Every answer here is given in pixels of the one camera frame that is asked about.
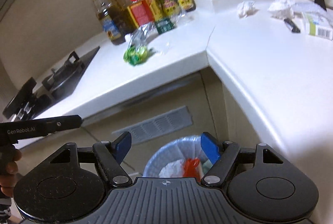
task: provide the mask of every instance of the triangular cutout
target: triangular cutout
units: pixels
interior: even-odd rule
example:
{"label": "triangular cutout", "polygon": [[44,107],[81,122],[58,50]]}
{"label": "triangular cutout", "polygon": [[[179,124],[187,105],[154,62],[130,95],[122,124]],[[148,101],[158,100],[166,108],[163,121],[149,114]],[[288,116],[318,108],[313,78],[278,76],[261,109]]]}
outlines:
{"label": "triangular cutout", "polygon": [[263,150],[263,162],[266,164],[283,164],[283,161],[281,161],[269,149]]}
{"label": "triangular cutout", "polygon": [[62,151],[58,156],[56,156],[50,163],[69,163],[71,161],[71,151],[66,149]]}

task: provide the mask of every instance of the metal screw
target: metal screw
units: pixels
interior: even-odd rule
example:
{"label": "metal screw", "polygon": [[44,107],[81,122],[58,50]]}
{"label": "metal screw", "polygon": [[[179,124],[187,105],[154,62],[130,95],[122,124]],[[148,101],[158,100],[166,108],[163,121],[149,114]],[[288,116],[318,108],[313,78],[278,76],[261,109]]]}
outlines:
{"label": "metal screw", "polygon": [[207,177],[204,178],[204,181],[208,184],[216,184],[218,183],[219,181],[221,181],[220,178],[218,178],[217,176],[214,176],[214,175],[209,175]]}
{"label": "metal screw", "polygon": [[124,175],[118,175],[116,177],[113,177],[112,180],[114,181],[115,184],[124,184],[129,181],[128,177]]}

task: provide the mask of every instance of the vent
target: vent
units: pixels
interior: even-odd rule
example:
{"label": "vent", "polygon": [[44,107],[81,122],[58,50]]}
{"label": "vent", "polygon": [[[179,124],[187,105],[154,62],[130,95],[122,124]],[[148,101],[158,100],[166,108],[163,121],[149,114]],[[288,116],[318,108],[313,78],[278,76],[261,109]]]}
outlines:
{"label": "vent", "polygon": [[129,131],[132,134],[132,144],[160,137],[192,125],[192,116],[186,106],[170,110],[151,119],[112,132],[119,136]]}

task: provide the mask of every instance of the ribbed black surface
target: ribbed black surface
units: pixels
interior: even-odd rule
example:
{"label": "ribbed black surface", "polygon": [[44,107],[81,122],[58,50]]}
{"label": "ribbed black surface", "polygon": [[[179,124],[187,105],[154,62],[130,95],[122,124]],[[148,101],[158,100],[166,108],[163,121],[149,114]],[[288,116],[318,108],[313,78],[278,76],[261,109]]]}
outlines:
{"label": "ribbed black surface", "polygon": [[[74,224],[255,224],[235,211],[217,189],[194,178],[138,178],[111,191],[104,204]],[[303,220],[299,224],[310,224]]]}

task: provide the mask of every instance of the barcode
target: barcode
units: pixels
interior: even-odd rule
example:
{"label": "barcode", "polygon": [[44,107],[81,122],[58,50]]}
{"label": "barcode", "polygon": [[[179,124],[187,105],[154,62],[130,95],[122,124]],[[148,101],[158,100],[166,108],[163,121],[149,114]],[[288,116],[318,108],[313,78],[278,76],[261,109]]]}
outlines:
{"label": "barcode", "polygon": [[331,31],[327,29],[318,28],[318,36],[326,39],[331,39]]}

